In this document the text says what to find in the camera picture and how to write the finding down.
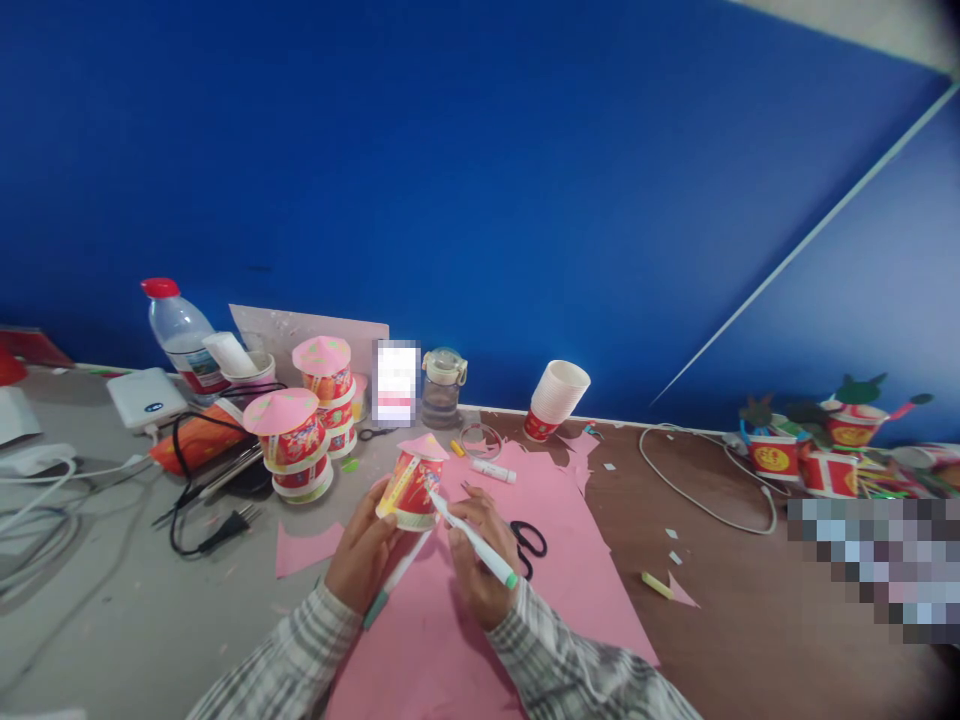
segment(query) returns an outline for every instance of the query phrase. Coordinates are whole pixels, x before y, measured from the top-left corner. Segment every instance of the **desk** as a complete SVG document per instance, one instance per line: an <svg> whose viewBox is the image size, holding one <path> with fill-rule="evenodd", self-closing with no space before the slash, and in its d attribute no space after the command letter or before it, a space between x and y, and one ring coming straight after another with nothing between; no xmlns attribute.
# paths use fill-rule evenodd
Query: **desk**
<svg viewBox="0 0 960 720"><path fill-rule="evenodd" d="M125 430L105 381L82 372L34 370L21 384L44 435L70 442L84 468L118 465L149 441ZM522 416L484 413L512 440L567 462L565 445L523 439ZM574 435L582 422L561 432ZM709 518L645 465L640 430L602 425L590 455L586 500L610 547L664 674L705 718L824 716L928 717L948 673L927 646L891 644L872 608L847 602L830 567L804 562L782 524L769 537L747 535ZM361 469L338 476L324 499L305 508L271 497L253 532L212 556L185 561L150 523L179 493L157 469L79 500L78 539L41 577L0 602L0 708L38 712L83 707L91 718L183 717L223 672L295 607L325 569L274 577L277 525L296 535L346 523L370 484L392 469L396 443L423 432L399 430L358 444ZM444 445L451 433L437 433ZM651 433L647 449L668 477L721 515L766 527L766 501L723 452L698 438ZM616 470L607 471L604 463ZM113 482L112 476L98 485ZM64 498L84 496L79 481ZM4 493L0 506L22 505L36 490ZM187 514L184 542L195 544L243 501L220 496ZM679 533L671 541L664 528ZM684 565L667 553L676 549ZM702 609L670 603L640 582L673 570Z"/></svg>

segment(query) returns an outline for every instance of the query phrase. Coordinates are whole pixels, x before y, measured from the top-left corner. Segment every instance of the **white glue stick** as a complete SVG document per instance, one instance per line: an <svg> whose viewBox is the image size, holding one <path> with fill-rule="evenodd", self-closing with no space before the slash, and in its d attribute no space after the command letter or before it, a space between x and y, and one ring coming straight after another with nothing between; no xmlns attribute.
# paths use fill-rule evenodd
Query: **white glue stick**
<svg viewBox="0 0 960 720"><path fill-rule="evenodd" d="M470 461L470 469L475 470L481 475L489 475L497 480L503 480L503 482L508 482L511 485L517 481L517 473L513 470L507 470L506 468L494 465L480 458L474 458Z"/></svg>

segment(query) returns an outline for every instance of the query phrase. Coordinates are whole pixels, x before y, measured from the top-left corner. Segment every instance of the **blue wall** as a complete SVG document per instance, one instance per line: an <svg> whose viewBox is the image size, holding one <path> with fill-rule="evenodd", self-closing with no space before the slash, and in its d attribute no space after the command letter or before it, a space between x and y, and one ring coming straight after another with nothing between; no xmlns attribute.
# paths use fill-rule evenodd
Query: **blue wall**
<svg viewBox="0 0 960 720"><path fill-rule="evenodd" d="M654 406L727 428L747 393L822 398L888 371L877 405L935 402L880 444L960 441L960 94L854 198Z"/></svg>
<svg viewBox="0 0 960 720"><path fill-rule="evenodd" d="M946 86L719 0L5 3L0 320L163 361L139 281L650 399ZM417 278L418 288L407 286Z"/></svg>

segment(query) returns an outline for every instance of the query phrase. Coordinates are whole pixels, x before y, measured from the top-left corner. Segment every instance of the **person's left hand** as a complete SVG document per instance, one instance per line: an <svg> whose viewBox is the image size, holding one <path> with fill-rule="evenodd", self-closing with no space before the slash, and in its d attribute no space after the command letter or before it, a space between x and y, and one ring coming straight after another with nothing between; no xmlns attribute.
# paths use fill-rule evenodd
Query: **person's left hand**
<svg viewBox="0 0 960 720"><path fill-rule="evenodd" d="M334 597L361 615L370 607L387 558L402 534L394 513L380 519L375 510L388 481L384 478L374 484L360 501L324 579Z"/></svg>

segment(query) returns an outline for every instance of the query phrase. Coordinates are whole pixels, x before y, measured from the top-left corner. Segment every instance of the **plaid shirt sleeve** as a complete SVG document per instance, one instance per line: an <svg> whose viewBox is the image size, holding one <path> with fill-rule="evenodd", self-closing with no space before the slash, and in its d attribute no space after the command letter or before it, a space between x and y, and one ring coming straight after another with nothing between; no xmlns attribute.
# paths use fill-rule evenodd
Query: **plaid shirt sleeve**
<svg viewBox="0 0 960 720"><path fill-rule="evenodd" d="M360 621L320 583L250 657L207 691L189 720L302 717L329 687Z"/></svg>
<svg viewBox="0 0 960 720"><path fill-rule="evenodd" d="M700 720L645 660L576 635L525 580L516 605L487 637L531 720Z"/></svg>

